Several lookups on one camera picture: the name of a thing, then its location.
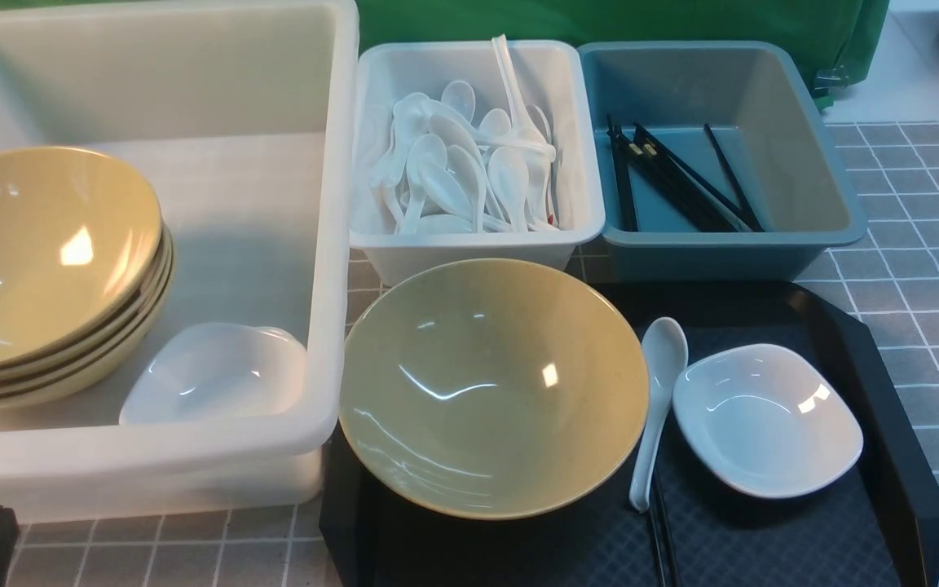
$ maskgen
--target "green bag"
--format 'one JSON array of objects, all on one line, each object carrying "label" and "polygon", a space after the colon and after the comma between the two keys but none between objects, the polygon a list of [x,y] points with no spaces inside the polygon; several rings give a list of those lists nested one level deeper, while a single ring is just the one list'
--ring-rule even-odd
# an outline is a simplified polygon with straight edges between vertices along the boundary
[{"label": "green bag", "polygon": [[889,0],[358,0],[361,50],[382,43],[557,38],[752,40],[792,55],[820,95],[868,75]]}]

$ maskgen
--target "yellow bowl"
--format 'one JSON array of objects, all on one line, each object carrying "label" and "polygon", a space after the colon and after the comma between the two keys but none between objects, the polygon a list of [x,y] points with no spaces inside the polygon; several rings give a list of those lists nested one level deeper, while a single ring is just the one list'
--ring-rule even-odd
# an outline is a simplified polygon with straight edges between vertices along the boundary
[{"label": "yellow bowl", "polygon": [[0,153],[0,365],[111,315],[160,238],[157,198],[133,166],[79,148]]},{"label": "yellow bowl", "polygon": [[0,387],[0,409],[27,408],[30,405],[56,401],[85,390],[111,374],[123,360],[133,354],[157,322],[161,308],[168,301],[175,268],[173,257],[152,300],[140,308],[130,323],[101,346],[55,371]]},{"label": "yellow bowl", "polygon": [[23,363],[9,364],[0,367],[0,386],[11,382],[11,380],[22,377],[31,377],[47,371],[53,371],[67,363],[71,363],[75,358],[81,357],[90,350],[101,346],[109,338],[114,337],[126,324],[133,322],[133,317],[137,315],[141,308],[145,308],[157,298],[160,293],[160,286],[168,275],[169,268],[172,267],[172,237],[169,234],[168,227],[161,227],[161,242],[157,246],[157,253],[152,260],[152,265],[148,268],[144,279],[137,291],[131,294],[126,303],[105,317],[104,322],[97,324],[96,328],[89,332],[84,338],[71,342],[70,345],[63,348],[49,348],[31,355]]},{"label": "yellow bowl", "polygon": [[541,265],[477,259],[399,284],[354,324],[339,420],[402,497],[512,519],[607,480],[648,398],[637,335],[599,293]]}]

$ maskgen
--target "grid pattern tablecloth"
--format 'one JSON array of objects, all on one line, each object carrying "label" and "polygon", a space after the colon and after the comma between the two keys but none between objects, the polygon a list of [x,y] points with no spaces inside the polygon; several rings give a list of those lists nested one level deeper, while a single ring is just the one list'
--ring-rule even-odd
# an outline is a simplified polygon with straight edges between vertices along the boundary
[{"label": "grid pattern tablecloth", "polygon": [[[832,126],[868,212],[863,241],[819,258],[799,282],[864,320],[939,480],[939,123]],[[350,261],[347,323],[383,290]],[[567,268],[611,278],[602,241]],[[338,586],[317,532],[318,501],[206,514],[25,528],[11,587]]]}]

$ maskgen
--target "black tray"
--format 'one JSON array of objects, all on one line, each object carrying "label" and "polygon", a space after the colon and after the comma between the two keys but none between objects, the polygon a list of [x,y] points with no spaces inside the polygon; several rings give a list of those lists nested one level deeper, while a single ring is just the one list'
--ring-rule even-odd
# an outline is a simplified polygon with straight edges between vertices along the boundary
[{"label": "black tray", "polygon": [[[935,585],[939,487],[868,328],[789,283],[596,286],[642,335],[685,327],[690,360],[733,346],[793,349],[842,394],[865,435],[856,467],[811,497],[757,501],[729,490],[670,417],[659,451],[682,587]],[[320,527],[346,587],[657,585],[647,518],[631,510],[634,456],[587,497],[507,523],[404,501],[337,430]]]}]

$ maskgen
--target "black chopsticks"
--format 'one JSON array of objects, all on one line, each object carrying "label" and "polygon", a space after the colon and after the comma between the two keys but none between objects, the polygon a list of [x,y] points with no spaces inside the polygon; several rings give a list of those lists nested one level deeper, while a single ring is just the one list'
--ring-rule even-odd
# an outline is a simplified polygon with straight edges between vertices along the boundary
[{"label": "black chopsticks", "polygon": [[764,232],[737,175],[734,175],[730,161],[708,124],[704,126],[705,136],[715,150],[723,175],[726,175],[731,189],[734,189],[734,196],[740,201],[741,207],[723,196],[712,183],[641,124],[633,123],[633,126],[636,127],[636,134],[630,141],[615,126],[611,116],[607,117],[607,134],[611,137],[611,155],[615,161],[615,182],[624,230],[637,230],[636,207],[628,178],[628,167],[631,165],[668,204],[701,232],[741,232],[743,227],[752,232]]},{"label": "black chopsticks", "polygon": [[666,513],[666,508],[664,508],[664,494],[662,492],[662,479],[659,477],[659,472],[655,468],[655,490],[652,493],[655,495],[655,507],[653,512],[651,512],[651,520],[655,516],[662,520],[662,538],[664,539],[664,547],[666,547],[666,554],[668,555],[668,571],[672,577],[672,587],[681,586],[681,581],[679,580],[679,565],[676,562],[676,546],[672,539],[672,527],[668,525],[668,514]]},{"label": "black chopsticks", "polygon": [[625,139],[621,130],[615,130],[611,116],[607,116],[607,136],[611,137],[611,156],[615,159],[615,183],[618,186],[618,205],[622,211],[622,230],[636,232],[637,207],[633,203],[633,186],[629,182],[629,164],[626,163],[623,146],[619,139]]}]

